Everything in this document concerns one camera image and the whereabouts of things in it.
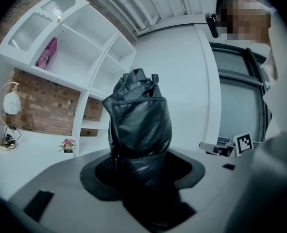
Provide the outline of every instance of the white shirt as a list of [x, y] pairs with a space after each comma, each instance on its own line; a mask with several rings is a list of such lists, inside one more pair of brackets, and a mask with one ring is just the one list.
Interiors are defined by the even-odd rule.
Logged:
[[261, 66], [271, 86], [263, 96], [272, 113], [265, 140], [277, 136], [281, 131], [287, 132], [287, 28], [275, 9], [271, 14], [269, 37], [271, 50]]

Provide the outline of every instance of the glass pane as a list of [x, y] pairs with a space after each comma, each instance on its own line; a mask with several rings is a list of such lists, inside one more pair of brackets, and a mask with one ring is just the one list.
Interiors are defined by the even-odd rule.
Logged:
[[73, 5], [75, 5], [75, 0], [52, 0], [45, 4], [42, 10], [58, 17]]
[[258, 94], [253, 89], [221, 82], [221, 124], [219, 136], [233, 138], [250, 132], [258, 140], [260, 127]]
[[220, 51], [213, 51], [218, 69], [239, 72], [249, 75], [247, 66], [242, 56]]
[[50, 23], [49, 18], [34, 13], [20, 26], [8, 44], [17, 49], [28, 51], [35, 39]]

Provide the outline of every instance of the small potted plant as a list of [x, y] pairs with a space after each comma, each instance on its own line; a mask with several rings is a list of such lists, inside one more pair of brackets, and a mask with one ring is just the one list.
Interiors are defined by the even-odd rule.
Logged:
[[66, 138], [62, 142], [62, 145], [59, 145], [59, 147], [61, 147], [59, 151], [63, 150], [64, 153], [73, 153], [73, 150], [76, 149], [76, 145], [74, 143], [74, 140]]

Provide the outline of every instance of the window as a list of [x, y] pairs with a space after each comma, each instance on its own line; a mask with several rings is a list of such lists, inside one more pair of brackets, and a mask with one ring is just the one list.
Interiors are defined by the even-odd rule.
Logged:
[[267, 91], [265, 58], [249, 49], [210, 43], [221, 86], [221, 124], [218, 144], [250, 132], [253, 141], [262, 142], [270, 120], [262, 99]]
[[218, 69], [249, 75], [248, 68], [241, 55], [223, 51], [213, 51]]

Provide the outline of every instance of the pink gift bag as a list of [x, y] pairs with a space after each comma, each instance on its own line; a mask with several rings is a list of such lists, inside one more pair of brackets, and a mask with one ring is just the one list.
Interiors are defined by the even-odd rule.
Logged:
[[48, 63], [50, 62], [52, 56], [57, 50], [57, 38], [53, 38], [50, 43], [47, 45], [45, 50], [42, 52], [40, 58], [36, 62], [36, 66], [46, 70]]

